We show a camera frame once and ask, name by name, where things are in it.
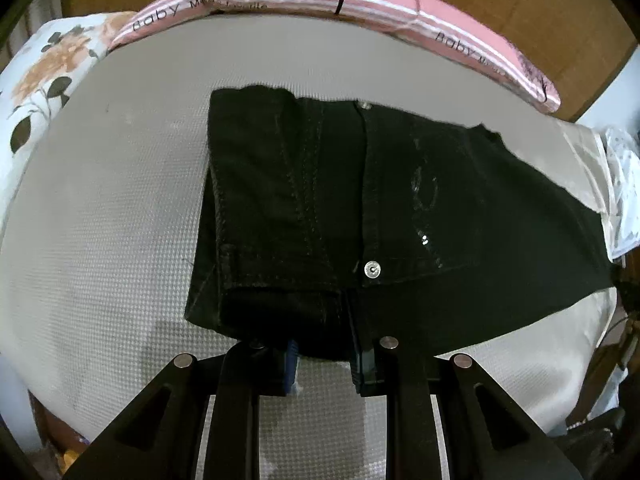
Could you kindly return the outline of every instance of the metal rivet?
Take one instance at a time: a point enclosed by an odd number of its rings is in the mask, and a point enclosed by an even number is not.
[[[455,362],[458,368],[471,368],[474,360],[466,354],[457,354],[453,358],[453,362]]]
[[[364,273],[367,278],[375,280],[380,275],[380,264],[378,262],[367,262],[364,266]]]
[[[385,335],[380,338],[380,346],[382,348],[386,348],[387,350],[393,350],[394,348],[398,348],[399,341],[393,336]]]
[[[177,355],[174,359],[174,365],[178,368],[188,368],[193,363],[193,357],[189,354]]]

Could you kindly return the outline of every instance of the black jeans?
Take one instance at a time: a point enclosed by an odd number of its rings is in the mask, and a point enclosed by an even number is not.
[[[186,319],[225,335],[343,358],[350,291],[438,354],[610,286],[600,216],[482,125],[251,86],[209,149]]]

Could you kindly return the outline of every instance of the white textured mat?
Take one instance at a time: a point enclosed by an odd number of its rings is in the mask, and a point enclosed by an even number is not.
[[[376,32],[215,17],[126,46],[87,76],[38,146],[0,248],[0,351],[88,438],[177,353],[203,358],[232,344],[182,314],[209,94],[255,82],[483,122],[606,215],[558,121],[482,75]],[[598,292],[469,353],[548,430],[573,407],[614,304],[612,290]],[[383,478],[385,399],[357,396],[343,364],[305,359],[298,379],[296,396],[262,400],[263,477]]]

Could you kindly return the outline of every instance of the orange flower print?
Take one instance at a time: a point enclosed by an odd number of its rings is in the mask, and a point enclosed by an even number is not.
[[[86,44],[91,38],[65,34],[60,42],[47,50],[14,87],[13,98],[16,104],[24,101],[43,83],[62,73],[69,73],[89,56]]]
[[[120,32],[127,22],[136,15],[135,12],[118,12],[109,16],[98,30],[100,41],[104,46],[109,46],[113,38]]]

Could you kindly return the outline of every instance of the pink cushion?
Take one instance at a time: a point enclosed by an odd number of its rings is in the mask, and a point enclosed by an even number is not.
[[[512,43],[440,0],[156,0],[116,35],[110,50],[216,12],[338,18],[390,34],[481,72],[544,113],[560,106],[553,83]]]

